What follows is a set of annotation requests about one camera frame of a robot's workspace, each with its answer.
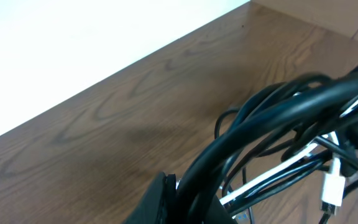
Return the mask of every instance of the white background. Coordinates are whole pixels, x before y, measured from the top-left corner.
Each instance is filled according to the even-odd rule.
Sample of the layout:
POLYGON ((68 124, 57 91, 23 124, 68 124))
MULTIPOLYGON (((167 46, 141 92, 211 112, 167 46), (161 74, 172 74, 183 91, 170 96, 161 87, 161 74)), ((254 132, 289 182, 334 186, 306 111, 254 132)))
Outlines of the white background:
POLYGON ((0 135, 248 0, 0 0, 0 135))

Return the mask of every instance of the white connector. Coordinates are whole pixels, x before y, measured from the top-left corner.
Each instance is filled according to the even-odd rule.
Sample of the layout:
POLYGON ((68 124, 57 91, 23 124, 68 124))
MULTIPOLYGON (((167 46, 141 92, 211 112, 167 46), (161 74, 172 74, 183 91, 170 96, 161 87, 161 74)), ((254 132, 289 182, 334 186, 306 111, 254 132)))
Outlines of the white connector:
MULTIPOLYGON (((330 134, 333 143, 339 145, 336 133, 330 134)), ((341 176, 341 160, 333 154, 333 161, 329 167, 329 173, 324 174, 323 188, 321 191, 321 209, 325 213, 335 215, 336 208, 342 205, 343 192, 345 189, 346 178, 341 176)))

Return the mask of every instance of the tangled cable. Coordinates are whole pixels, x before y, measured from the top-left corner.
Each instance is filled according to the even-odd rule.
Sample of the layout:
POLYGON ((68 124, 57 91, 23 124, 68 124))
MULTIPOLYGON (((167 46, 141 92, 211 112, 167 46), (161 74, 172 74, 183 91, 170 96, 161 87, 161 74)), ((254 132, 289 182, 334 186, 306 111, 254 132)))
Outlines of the tangled cable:
MULTIPOLYGON (((327 161, 341 160, 341 174, 349 177, 358 171, 358 67, 345 77, 333 80, 322 73, 307 73, 287 83, 270 85, 241 108, 230 109, 216 121, 215 140, 196 158, 183 176, 175 199, 177 223, 201 223, 221 184, 221 202, 231 216, 275 195, 316 170, 327 171, 327 161), (219 135, 222 120, 236 114, 226 132, 219 135), (287 133, 295 137, 270 148, 287 133), (337 142, 328 139, 335 133, 337 142), (242 150, 253 141, 268 136, 232 168, 242 150), (325 151, 309 157, 320 144, 325 151), (247 182, 246 165, 257 157, 285 150, 277 170, 247 182), (232 191, 231 182, 242 173, 243 191, 232 191)), ((343 198, 358 188, 349 184, 343 198)), ((330 214, 323 215, 326 223, 330 214)))

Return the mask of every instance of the wire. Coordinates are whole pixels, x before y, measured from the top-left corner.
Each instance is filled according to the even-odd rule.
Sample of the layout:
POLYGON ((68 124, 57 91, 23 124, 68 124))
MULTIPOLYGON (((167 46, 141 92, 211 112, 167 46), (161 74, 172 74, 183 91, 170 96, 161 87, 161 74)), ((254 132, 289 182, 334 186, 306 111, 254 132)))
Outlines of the wire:
MULTIPOLYGON (((209 203, 221 182, 226 179, 223 187, 224 195, 232 179, 253 158, 267 156, 289 147, 283 154, 284 161, 282 164, 285 165, 282 165, 282 169, 275 170, 272 175, 266 176, 266 179, 260 178, 256 181, 257 177, 251 180, 245 184, 247 187, 242 187, 241 193, 238 191, 239 189, 232 192, 230 194, 232 197, 229 197, 231 199, 226 198, 230 195, 224 197, 227 202, 237 197, 236 201, 227 209, 230 214, 243 208, 249 208, 257 202, 283 191, 315 170, 324 169, 321 159, 311 157, 310 162, 313 165, 293 173, 291 177, 273 187, 261 190, 267 186, 267 183, 273 183, 270 181, 271 178, 274 179, 278 175, 283 175, 282 172, 288 172, 289 167, 302 163, 303 160, 301 159, 309 152, 303 154, 304 150, 301 149, 314 138, 322 142, 326 139, 318 136, 336 129, 347 128, 350 124, 358 121, 358 105, 349 114, 340 116, 346 106, 353 102, 353 99, 357 96, 358 72, 337 80, 331 80, 321 73, 308 73, 288 83, 268 86, 264 89, 263 94, 258 93, 253 96, 238 111, 234 122, 226 133, 222 136, 219 136, 218 133, 217 138, 186 171, 178 186, 175 201, 176 214, 174 215, 178 217, 177 222, 200 223, 205 215, 205 207, 209 207, 209 203), (316 82, 320 86, 308 87, 310 83, 316 82), (291 130, 296 131, 295 139, 282 143, 279 145, 280 147, 268 149, 275 141, 278 141, 291 130), (271 134, 267 139, 251 149, 226 178, 229 169, 243 148, 268 133, 271 134), (253 195, 239 197, 240 195, 243 196, 243 193, 247 190, 252 190, 253 195)), ((330 143, 332 142, 328 141, 324 144, 328 146, 330 143)), ((339 146, 324 152, 324 158, 330 159, 332 157, 331 151, 358 169, 358 158, 339 146)), ((356 188, 358 188, 358 180, 346 187, 344 197, 356 188)))

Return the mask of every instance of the wooden table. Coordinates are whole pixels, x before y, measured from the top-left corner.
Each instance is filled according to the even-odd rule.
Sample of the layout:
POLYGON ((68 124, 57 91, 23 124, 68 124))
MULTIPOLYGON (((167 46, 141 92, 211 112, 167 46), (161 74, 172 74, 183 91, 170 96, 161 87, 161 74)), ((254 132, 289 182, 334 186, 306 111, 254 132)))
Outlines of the wooden table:
MULTIPOLYGON (((224 110, 357 64, 358 41, 245 4, 1 136, 0 223, 120 223, 158 171, 184 173, 224 110)), ((315 173, 259 203, 257 223, 317 223, 320 183, 315 173)), ((331 223, 358 223, 358 191, 331 223)))

